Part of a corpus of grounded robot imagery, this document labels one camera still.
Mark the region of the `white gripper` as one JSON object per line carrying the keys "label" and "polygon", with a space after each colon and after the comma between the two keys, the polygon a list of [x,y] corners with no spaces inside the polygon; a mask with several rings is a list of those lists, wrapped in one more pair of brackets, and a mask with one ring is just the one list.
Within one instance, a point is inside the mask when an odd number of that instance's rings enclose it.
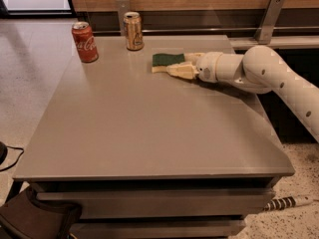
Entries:
{"label": "white gripper", "polygon": [[209,83],[216,83],[216,65],[221,52],[184,53],[184,59],[189,62],[173,64],[166,67],[166,71],[173,77],[192,80],[198,77]]}

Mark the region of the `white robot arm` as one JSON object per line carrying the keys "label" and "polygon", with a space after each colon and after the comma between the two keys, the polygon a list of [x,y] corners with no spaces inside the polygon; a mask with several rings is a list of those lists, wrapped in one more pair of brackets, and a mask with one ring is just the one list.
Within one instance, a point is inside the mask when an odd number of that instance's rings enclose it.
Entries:
{"label": "white robot arm", "polygon": [[244,55],[209,52],[201,54],[195,64],[182,62],[167,66],[166,71],[174,77],[228,83],[256,94],[272,91],[319,141],[319,89],[269,47],[255,46]]}

